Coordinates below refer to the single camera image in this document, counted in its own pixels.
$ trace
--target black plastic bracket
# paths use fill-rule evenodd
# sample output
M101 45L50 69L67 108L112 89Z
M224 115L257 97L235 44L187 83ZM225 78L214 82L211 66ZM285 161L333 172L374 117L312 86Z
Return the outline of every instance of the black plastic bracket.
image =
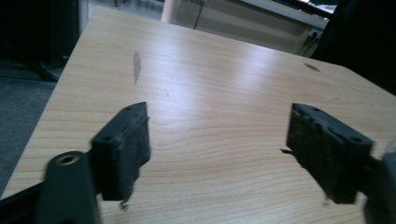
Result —
M310 105L293 104L287 146L335 203L354 203L373 141Z
M96 195L126 203L150 158L146 103L123 108L88 153L53 158L42 183L0 201L0 223L101 223Z

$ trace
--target wood grain surface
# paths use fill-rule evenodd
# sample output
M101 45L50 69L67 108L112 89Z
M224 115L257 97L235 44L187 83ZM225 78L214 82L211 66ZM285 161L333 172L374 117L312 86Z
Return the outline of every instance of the wood grain surface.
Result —
M345 67L98 7L3 198L40 182L52 157L88 151L139 102L148 103L152 157L128 211L100 202L106 224L363 223L363 195L327 202L280 152L291 103L365 134L378 158L396 136L395 97Z

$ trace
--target gray carpet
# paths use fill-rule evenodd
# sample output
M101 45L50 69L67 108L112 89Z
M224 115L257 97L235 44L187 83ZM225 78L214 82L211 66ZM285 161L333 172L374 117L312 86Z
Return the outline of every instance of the gray carpet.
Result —
M58 68L56 73L60 75L62 70ZM0 195L55 85L22 66L0 66Z

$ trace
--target black cable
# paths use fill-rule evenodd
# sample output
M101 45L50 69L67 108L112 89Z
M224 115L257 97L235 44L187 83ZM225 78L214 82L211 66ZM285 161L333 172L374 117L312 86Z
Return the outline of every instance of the black cable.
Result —
M205 4L205 0L201 0L201 7L199 8L197 20L195 21L194 30L197 27L199 18L201 17L201 12L202 12L202 8L204 7L204 4Z
M0 63L0 68L13 69L13 70L29 70L27 67L17 66L7 63Z

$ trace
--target screw hole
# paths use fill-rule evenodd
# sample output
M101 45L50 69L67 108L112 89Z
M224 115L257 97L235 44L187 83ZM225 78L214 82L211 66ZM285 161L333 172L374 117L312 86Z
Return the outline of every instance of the screw hole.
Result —
M57 160L59 165L66 166L75 163L76 161L79 160L79 155L67 155L61 157L59 160Z

